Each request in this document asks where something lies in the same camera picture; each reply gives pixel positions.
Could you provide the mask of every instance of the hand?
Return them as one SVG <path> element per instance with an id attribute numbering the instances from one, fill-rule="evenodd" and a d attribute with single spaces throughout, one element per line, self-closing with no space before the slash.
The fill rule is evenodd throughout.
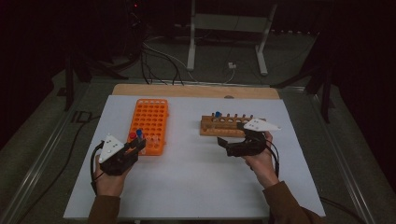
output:
<path id="1" fill-rule="evenodd" d="M 99 156 L 96 156 L 95 160 L 95 176 L 97 177 L 95 182 L 97 195 L 120 197 L 122 194 L 125 178 L 132 167 L 126 170 L 122 175 L 107 175 L 100 169 Z"/>
<path id="2" fill-rule="evenodd" d="M 264 132 L 265 138 L 269 141 L 267 146 L 271 147 L 273 136 L 269 132 Z M 245 162 L 254 171 L 260 184 L 265 188 L 269 188 L 277 183 L 277 178 L 272 162 L 272 155 L 269 150 L 264 150 L 262 153 L 255 156 L 244 156 Z"/>

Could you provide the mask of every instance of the white cable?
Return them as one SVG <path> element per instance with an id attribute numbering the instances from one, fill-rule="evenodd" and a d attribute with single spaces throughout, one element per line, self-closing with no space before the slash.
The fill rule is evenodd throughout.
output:
<path id="1" fill-rule="evenodd" d="M 148 49 L 151 49 L 152 51 L 155 51 L 155 52 L 157 52 L 157 53 L 161 53 L 161 54 L 163 54 L 163 55 L 166 55 L 166 56 L 168 56 L 169 58 L 173 58 L 174 60 L 176 60 L 176 61 L 178 61 L 179 63 L 183 64 L 183 66 L 184 66 L 184 68 L 186 68 L 186 71 L 187 71 L 187 73 L 189 74 L 190 78 L 191 78 L 192 80 L 194 80 L 195 82 L 199 83 L 199 81 L 197 81 L 197 80 L 190 74 L 190 72 L 187 70 L 187 65 L 184 64 L 181 60 L 179 60 L 178 58 L 175 58 L 175 57 L 172 56 L 172 55 L 169 55 L 169 54 L 160 52 L 159 50 L 152 49 L 151 47 L 149 47 L 149 45 L 147 45 L 147 44 L 144 43 L 144 42 L 143 42 L 143 44 L 144 44 Z"/>
<path id="2" fill-rule="evenodd" d="M 233 79 L 233 75 L 235 75 L 235 68 L 233 68 L 233 74 L 231 75 L 230 79 L 222 84 L 227 84 L 229 81 L 231 81 Z"/>

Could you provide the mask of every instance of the metal stand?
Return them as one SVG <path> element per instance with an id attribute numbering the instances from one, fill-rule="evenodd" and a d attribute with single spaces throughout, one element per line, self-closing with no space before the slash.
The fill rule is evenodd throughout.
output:
<path id="1" fill-rule="evenodd" d="M 206 15 L 196 14 L 195 0 L 191 0 L 191 34 L 189 58 L 187 60 L 187 70 L 194 70 L 195 62 L 195 29 L 213 29 L 213 30 L 229 30 L 229 31 L 245 31 L 245 32 L 262 32 L 262 42 L 255 47 L 257 61 L 262 76 L 268 75 L 267 66 L 265 65 L 262 51 L 267 41 L 268 34 L 271 30 L 272 21 L 276 12 L 277 4 L 272 5 L 271 11 L 267 18 L 252 17 L 235 17 L 222 15 Z"/>

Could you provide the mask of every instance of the blue cap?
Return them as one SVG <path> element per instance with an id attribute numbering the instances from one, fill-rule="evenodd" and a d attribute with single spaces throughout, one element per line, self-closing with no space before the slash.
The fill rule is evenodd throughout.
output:
<path id="1" fill-rule="evenodd" d="M 139 137 L 141 137 L 142 136 L 142 130 L 141 129 L 138 129 L 138 130 L 136 130 L 136 135 L 137 136 L 139 136 Z"/>

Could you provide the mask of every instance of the table leg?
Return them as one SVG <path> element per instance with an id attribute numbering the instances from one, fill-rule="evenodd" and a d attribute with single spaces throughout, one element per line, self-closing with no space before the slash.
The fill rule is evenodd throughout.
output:
<path id="1" fill-rule="evenodd" d="M 189 58 L 187 60 L 187 70 L 194 70 L 195 62 L 195 0 L 191 0 L 191 34 L 190 34 L 190 49 Z"/>
<path id="2" fill-rule="evenodd" d="M 275 15 L 277 4 L 272 5 L 271 11 L 267 17 L 267 23 L 265 24 L 264 32 L 262 33 L 262 42 L 260 45 L 256 46 L 256 54 L 257 54 L 257 62 L 259 63 L 260 67 L 260 74 L 262 76 L 268 75 L 267 66 L 265 65 L 264 56 L 262 55 L 262 51 L 264 49 L 265 42 L 267 41 L 268 34 L 271 30 L 271 24 Z"/>

